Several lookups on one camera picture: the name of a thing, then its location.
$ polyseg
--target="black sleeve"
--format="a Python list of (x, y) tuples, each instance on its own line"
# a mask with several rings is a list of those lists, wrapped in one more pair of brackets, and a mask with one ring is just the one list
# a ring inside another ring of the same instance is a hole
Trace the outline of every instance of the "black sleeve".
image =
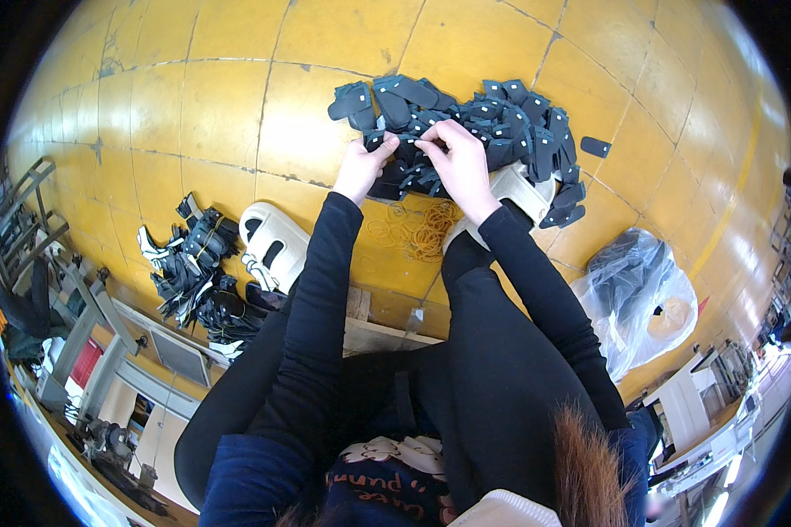
[(506, 206), (487, 218), (478, 231), (513, 283), (530, 319), (580, 378), (604, 427), (628, 427), (621, 395), (606, 372), (592, 323), (559, 271)]
[(346, 196), (328, 194), (299, 275), (276, 382), (247, 431), (295, 450), (311, 469), (337, 393), (349, 265), (362, 221)]

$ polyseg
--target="left hand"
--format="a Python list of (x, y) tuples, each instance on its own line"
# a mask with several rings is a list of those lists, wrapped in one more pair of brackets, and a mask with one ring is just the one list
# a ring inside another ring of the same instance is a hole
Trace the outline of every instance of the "left hand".
[(384, 132), (384, 143), (374, 152), (366, 151), (362, 138), (348, 143), (333, 191), (345, 195), (359, 207), (375, 180), (384, 174), (387, 158), (398, 145), (398, 137), (390, 132)]

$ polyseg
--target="red object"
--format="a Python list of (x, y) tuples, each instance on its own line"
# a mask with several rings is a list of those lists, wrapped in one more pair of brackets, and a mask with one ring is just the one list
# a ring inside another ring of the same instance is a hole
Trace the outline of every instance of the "red object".
[(87, 380), (91, 378), (91, 372), (94, 371), (94, 366), (100, 357), (103, 356), (103, 350), (91, 339), (87, 339), (85, 347), (79, 353), (79, 358), (76, 359), (76, 364), (73, 365), (71, 372), (71, 379), (85, 388)]
[(708, 302), (708, 301), (709, 301), (709, 297), (706, 297), (706, 298), (705, 298), (705, 299), (704, 299), (704, 300), (703, 300), (703, 301), (700, 303), (700, 305), (698, 305), (698, 306), (697, 306), (697, 318), (698, 318), (698, 319), (700, 318), (700, 314), (701, 314), (701, 313), (704, 311), (704, 308), (706, 307), (706, 302)]

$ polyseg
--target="bundle of shoe parts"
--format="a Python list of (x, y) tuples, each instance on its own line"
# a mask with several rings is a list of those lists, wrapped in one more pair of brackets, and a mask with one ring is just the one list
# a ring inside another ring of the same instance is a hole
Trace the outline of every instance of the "bundle of shoe parts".
[(141, 253), (159, 272), (152, 282), (164, 302), (158, 310), (164, 320), (174, 316), (179, 328), (199, 321), (214, 343), (248, 343), (261, 329), (271, 307), (253, 305), (242, 300), (234, 288), (236, 280), (220, 267), (224, 258), (237, 255), (235, 241), (238, 225), (217, 209), (201, 210), (193, 194), (176, 208), (188, 228), (173, 226), (169, 242), (159, 247), (146, 226), (138, 229)]
[[(414, 191), (450, 198), (432, 163), (414, 142), (435, 122), (453, 119), (483, 143), (490, 172), (520, 160), (527, 166), (531, 183), (551, 177), (560, 183), (557, 197), (562, 199), (555, 201), (540, 227), (565, 227), (580, 219), (585, 208), (577, 203), (585, 197), (585, 186), (580, 182), (565, 111), (551, 106), (550, 100), (531, 92), (520, 80), (484, 80), (483, 87), (486, 94), (475, 93), (474, 99), (459, 104), (428, 79), (382, 77), (373, 82), (371, 91), (364, 82), (336, 88), (328, 115), (334, 121), (347, 117), (349, 125), (363, 133), (369, 152), (384, 141), (384, 131), (401, 140), (395, 160), (384, 167), (369, 197), (403, 200)], [(377, 119), (373, 94), (381, 112)]]

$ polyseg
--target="pile of rubber bands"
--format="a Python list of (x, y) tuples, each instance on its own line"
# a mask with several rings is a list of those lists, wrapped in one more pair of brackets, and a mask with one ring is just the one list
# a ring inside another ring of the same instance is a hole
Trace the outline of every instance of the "pile of rubber bands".
[(424, 210), (410, 210), (403, 202), (387, 207), (385, 219), (366, 224), (369, 235), (383, 247), (399, 248), (407, 261), (442, 261), (445, 235), (463, 213), (454, 202), (433, 200)]

